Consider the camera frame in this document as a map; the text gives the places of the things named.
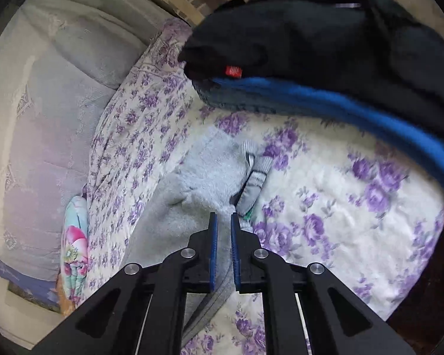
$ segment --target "red label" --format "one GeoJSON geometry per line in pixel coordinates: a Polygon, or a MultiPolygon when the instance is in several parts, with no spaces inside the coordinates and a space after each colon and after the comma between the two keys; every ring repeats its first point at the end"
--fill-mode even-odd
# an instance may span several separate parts
{"type": "Polygon", "coordinates": [[[240,67],[225,67],[225,74],[231,78],[241,78],[242,68],[240,67]]]}

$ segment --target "gray towel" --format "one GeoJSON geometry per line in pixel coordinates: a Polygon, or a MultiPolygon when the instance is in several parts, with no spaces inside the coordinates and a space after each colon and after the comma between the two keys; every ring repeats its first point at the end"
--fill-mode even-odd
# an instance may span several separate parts
{"type": "Polygon", "coordinates": [[[128,263],[143,267],[161,263],[170,253],[186,247],[191,234],[207,228],[210,212],[217,213],[215,291],[209,295],[188,294],[183,345],[234,291],[230,218],[235,207],[230,198],[247,180],[256,148],[253,142],[239,142],[216,128],[209,129],[190,149],[183,164],[158,183],[123,256],[122,268],[128,263]]]}

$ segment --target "metal screw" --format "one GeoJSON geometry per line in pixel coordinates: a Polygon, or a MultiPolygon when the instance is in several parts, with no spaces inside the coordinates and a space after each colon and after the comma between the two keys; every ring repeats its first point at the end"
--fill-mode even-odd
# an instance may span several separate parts
{"type": "Polygon", "coordinates": [[[253,251],[253,254],[258,259],[265,259],[266,257],[268,257],[268,251],[266,251],[266,249],[263,248],[256,249],[255,251],[253,251]]]}
{"type": "Polygon", "coordinates": [[[181,251],[181,256],[190,259],[195,256],[195,251],[192,248],[185,248],[181,251]]]}
{"type": "Polygon", "coordinates": [[[320,275],[324,272],[324,266],[320,263],[313,263],[309,266],[313,274],[320,275]]]}
{"type": "Polygon", "coordinates": [[[140,266],[136,263],[130,263],[125,266],[125,273],[127,275],[135,275],[140,270],[140,266]]]}

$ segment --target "blue fabric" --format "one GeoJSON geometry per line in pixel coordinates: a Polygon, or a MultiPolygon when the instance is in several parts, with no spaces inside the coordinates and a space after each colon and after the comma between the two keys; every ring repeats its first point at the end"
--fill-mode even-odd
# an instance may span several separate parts
{"type": "Polygon", "coordinates": [[[47,304],[59,305],[59,297],[56,293],[56,282],[35,279],[9,267],[0,260],[0,277],[11,281],[22,290],[47,304]]]}
{"type": "Polygon", "coordinates": [[[444,188],[444,142],[433,135],[398,119],[362,105],[340,93],[300,86],[288,81],[267,78],[240,80],[214,79],[214,82],[264,96],[260,103],[276,112],[277,103],[292,106],[292,114],[316,113],[350,123],[394,145],[428,171],[444,188]]]}

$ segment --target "bed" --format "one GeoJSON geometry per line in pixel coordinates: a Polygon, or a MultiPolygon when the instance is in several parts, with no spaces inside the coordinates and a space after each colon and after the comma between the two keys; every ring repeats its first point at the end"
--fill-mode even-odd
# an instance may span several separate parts
{"type": "MultiPolygon", "coordinates": [[[[419,278],[444,225],[444,192],[400,151],[347,124],[206,106],[177,62],[190,28],[171,19],[97,126],[88,179],[84,301],[120,265],[159,178],[208,127],[260,143],[275,161],[252,214],[263,247],[326,265],[387,319],[419,278]]],[[[233,293],[183,354],[262,354],[259,295],[233,293]]]]}
{"type": "MultiPolygon", "coordinates": [[[[118,271],[159,179],[216,126],[275,158],[251,221],[262,245],[292,263],[324,263],[387,319],[434,250],[442,189],[401,152],[347,124],[204,105],[176,61],[190,28],[172,19],[158,34],[169,17],[148,0],[27,0],[7,26],[3,276],[47,282],[28,288],[36,295],[52,291],[64,208],[87,183],[83,302],[118,271]]],[[[264,353],[260,313],[259,295],[232,294],[202,331],[187,327],[183,354],[264,353]]]]}
{"type": "Polygon", "coordinates": [[[0,275],[37,298],[56,301],[100,115],[168,17],[149,0],[26,0],[1,34],[0,275]]]}

